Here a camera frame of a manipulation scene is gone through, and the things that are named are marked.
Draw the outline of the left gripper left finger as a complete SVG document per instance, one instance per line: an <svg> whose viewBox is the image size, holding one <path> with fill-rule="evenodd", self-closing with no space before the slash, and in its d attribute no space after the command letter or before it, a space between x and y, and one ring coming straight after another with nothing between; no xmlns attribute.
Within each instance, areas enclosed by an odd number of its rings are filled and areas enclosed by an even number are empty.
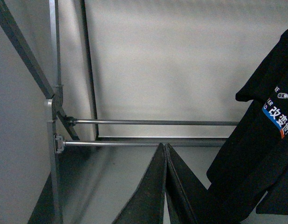
<svg viewBox="0 0 288 224"><path fill-rule="evenodd" d="M136 191L117 215L114 224L162 224L164 219L167 158L160 143Z"/></svg>

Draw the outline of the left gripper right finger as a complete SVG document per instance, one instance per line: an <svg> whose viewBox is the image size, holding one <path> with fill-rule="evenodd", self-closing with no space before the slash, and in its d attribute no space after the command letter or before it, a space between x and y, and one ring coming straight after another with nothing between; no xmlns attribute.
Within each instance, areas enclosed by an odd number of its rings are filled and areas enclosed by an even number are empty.
<svg viewBox="0 0 288 224"><path fill-rule="evenodd" d="M217 224L215 202L175 149L165 145L170 217L180 224Z"/></svg>

